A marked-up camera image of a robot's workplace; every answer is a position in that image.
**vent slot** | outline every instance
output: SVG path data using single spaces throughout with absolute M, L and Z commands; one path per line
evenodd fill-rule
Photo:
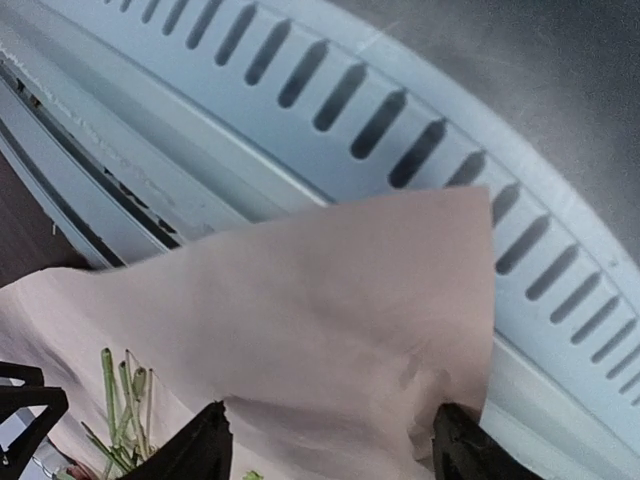
M 611 313 L 617 308 L 620 303 L 618 297 L 614 297 L 609 300 L 596 314 L 585 323 L 580 330 L 578 330 L 573 337 L 571 337 L 571 343 L 579 345 L 589 335 L 591 335 L 596 328 L 598 328 L 602 322 L 604 322 Z
M 162 33 L 164 35 L 171 35 L 173 33 L 173 30 L 176 28 L 178 20 L 180 20 L 180 16 L 188 2 L 189 0 L 176 0 L 176 3 L 173 5 L 167 20 L 164 22 L 164 26 L 162 27 Z
M 502 189 L 498 196 L 493 200 L 491 209 L 493 211 L 493 227 L 505 217 L 509 210 L 513 208 L 520 198 L 520 184 L 514 183 Z
M 254 4 L 247 5 L 242 9 L 240 15 L 238 15 L 238 18 L 231 26 L 231 30 L 229 30 L 229 33 L 225 37 L 218 53 L 215 56 L 217 65 L 222 67 L 229 62 L 231 55 L 233 55 L 233 52 L 238 48 L 240 40 L 242 40 L 242 37 L 249 28 L 249 25 L 251 25 L 253 18 L 256 16 L 257 10 L 258 9 Z
M 640 372 L 636 373 L 631 379 L 620 388 L 620 395 L 624 395 L 640 382 Z
M 464 163 L 460 165 L 456 173 L 451 176 L 447 182 L 447 187 L 470 185 L 480 176 L 486 164 L 487 161 L 483 152 L 472 153 Z
M 209 2 L 204 6 L 198 20 L 191 30 L 191 33 L 187 37 L 188 49 L 193 50 L 200 45 L 202 37 L 207 31 L 207 28 L 209 28 L 209 25 L 211 25 L 211 21 L 213 20 L 213 17 L 215 17 L 221 4 L 222 0 L 209 0 Z
M 290 31 L 291 22 L 289 20 L 278 23 L 278 25 L 271 30 L 269 37 L 260 48 L 260 51 L 256 54 L 244 77 L 248 85 L 257 85 L 262 79 L 262 76 L 267 71 L 267 68 L 269 68 L 269 65 L 278 53 L 278 50 L 282 47 L 287 36 L 289 36 Z
M 31 92 L 29 92 L 25 84 L 19 78 L 14 77 L 10 71 L 5 70 L 4 68 L 0 68 L 0 83 L 2 81 L 4 81 L 7 86 L 15 88 L 16 92 L 20 96 L 20 100 L 22 101 L 22 103 L 31 110 L 31 112 L 36 116 L 38 120 L 42 121 L 42 119 L 48 118 L 47 112 L 44 108 L 34 107 L 33 103 L 30 101 L 30 97 L 32 97 Z M 47 123 L 43 123 L 43 125 L 45 128 L 49 127 L 49 124 Z M 49 128 L 47 128 L 47 130 L 57 140 L 57 131 L 52 131 Z M 33 163 L 31 158 L 29 157 L 29 154 L 25 152 L 18 140 L 16 140 L 11 131 L 2 122 L 2 119 L 0 119 L 0 135 L 4 137 L 7 144 L 9 145 L 9 148 L 11 148 L 14 154 L 20 158 L 20 162 L 28 170 L 29 174 L 40 185 L 46 195 L 51 198 L 57 208 L 60 209 L 62 214 L 71 223 L 71 225 L 73 225 L 73 227 L 87 239 L 92 247 L 95 248 L 100 253 L 100 255 L 102 255 L 112 266 L 124 266 L 122 260 L 102 241 L 102 239 L 98 235 L 93 232 L 93 230 L 91 230 L 91 227 L 89 227 L 89 225 L 87 225 L 84 220 L 80 218 L 75 210 L 73 210 L 71 205 L 69 205 L 65 201 L 65 199 L 49 182 L 47 177 Z
M 444 120 L 430 123 L 389 174 L 389 185 L 406 187 L 440 144 L 446 133 Z
M 404 91 L 388 95 L 354 140 L 351 155 L 358 160 L 367 158 L 406 105 L 407 96 Z
M 317 42 L 307 50 L 278 96 L 282 108 L 291 108 L 327 56 L 327 42 Z
M 317 130 L 326 132 L 333 126 L 366 76 L 367 68 L 362 64 L 354 65 L 347 70 L 313 120 Z
M 7 73 L 0 70 L 0 78 L 7 78 Z M 179 246 L 179 237 L 173 236 L 177 233 L 175 229 L 170 227 L 168 223 L 151 211 L 148 206 L 140 200 L 131 190 L 125 187 L 118 179 L 116 179 L 104 165 L 102 165 L 95 157 L 93 157 L 67 130 L 62 126 L 37 100 L 37 98 L 24 87 L 20 91 L 20 99 L 22 103 L 29 108 L 32 114 L 42 125 L 52 138 L 54 138 L 61 148 L 63 148 L 75 163 L 88 175 L 96 184 L 108 193 L 108 195 L 117 202 L 123 210 L 133 217 L 142 227 L 144 227 L 151 236 L 158 242 L 173 249 Z M 39 179 L 39 183 L 45 183 L 45 179 Z M 83 235 L 88 238 L 91 243 L 109 260 L 112 265 L 122 265 L 122 261 L 111 252 L 97 236 L 88 230 L 88 226 L 78 218 L 75 212 L 70 209 L 65 210 L 65 215 L 74 223 L 76 228 L 82 231 Z
M 604 344 L 604 346 L 593 354 L 591 357 L 591 361 L 593 363 L 600 363 L 607 355 L 613 352 L 618 345 L 620 345 L 636 328 L 637 321 L 631 320 L 627 322 L 627 324 L 622 327 L 618 333 L 616 333 L 611 340 Z
M 156 13 L 156 8 L 158 8 L 159 3 L 160 0 L 149 0 L 147 8 L 142 12 L 142 23 L 149 23 L 151 21 L 153 14 Z
M 556 261 L 527 289 L 527 298 L 535 301 L 542 297 L 575 262 L 576 258 L 578 258 L 578 247 L 572 245 L 562 252 Z
M 629 353 L 626 357 L 624 357 L 620 363 L 618 363 L 615 367 L 613 367 L 609 373 L 607 373 L 607 378 L 609 380 L 613 380 L 618 375 L 622 373 L 624 369 L 626 369 L 634 360 L 636 360 L 640 356 L 640 345 L 634 348 L 631 353 Z
M 511 272 L 549 229 L 549 217 L 536 219 L 496 263 L 500 275 Z
M 601 275 L 600 273 L 594 273 L 587 278 L 582 285 L 580 285 L 570 296 L 567 298 L 562 305 L 560 305 L 552 314 L 551 314 L 551 323 L 558 324 L 562 322 L 567 316 L 575 310 L 575 308 L 580 305 L 580 303 L 589 296 L 591 292 L 596 288 L 596 286 L 600 283 Z

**gray surface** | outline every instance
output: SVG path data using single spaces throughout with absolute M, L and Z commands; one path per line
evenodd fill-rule
M 640 260 L 640 4 L 332 0 L 523 134 Z

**black plastic part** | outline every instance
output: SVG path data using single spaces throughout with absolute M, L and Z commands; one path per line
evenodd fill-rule
M 542 480 L 520 465 L 455 404 L 438 409 L 434 429 L 437 480 Z
M 46 407 L 7 450 L 0 448 L 0 480 L 18 480 L 40 443 L 65 414 L 69 404 L 62 389 L 44 386 L 44 377 L 39 368 L 0 362 L 0 377 L 24 381 L 19 387 L 0 386 L 0 423 L 21 408 Z
M 223 404 L 212 403 L 122 480 L 229 480 L 232 439 Z

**white surface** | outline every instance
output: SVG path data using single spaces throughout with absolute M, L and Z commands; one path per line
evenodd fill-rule
M 480 425 L 546 479 L 634 480 L 640 459 L 502 337 Z
M 487 192 L 412 192 L 219 233 L 127 269 L 25 277 L 0 290 L 1 351 L 64 388 L 70 410 L 52 441 L 98 471 L 78 422 L 105 436 L 109 345 L 167 387 L 153 430 L 165 440 L 225 401 L 244 447 L 234 480 L 251 463 L 280 478 L 424 479 L 414 453 L 429 453 L 439 405 L 484 404 L 492 278 Z

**paper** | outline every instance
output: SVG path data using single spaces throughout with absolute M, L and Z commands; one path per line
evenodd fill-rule
M 429 478 L 437 407 L 480 411 L 493 333 L 488 193 L 412 192 L 220 233 L 130 268 L 51 269 L 0 291 L 3 360 L 38 365 L 70 411 L 51 433 L 100 471 L 100 350 L 166 388 L 152 435 L 212 400 L 232 478 Z

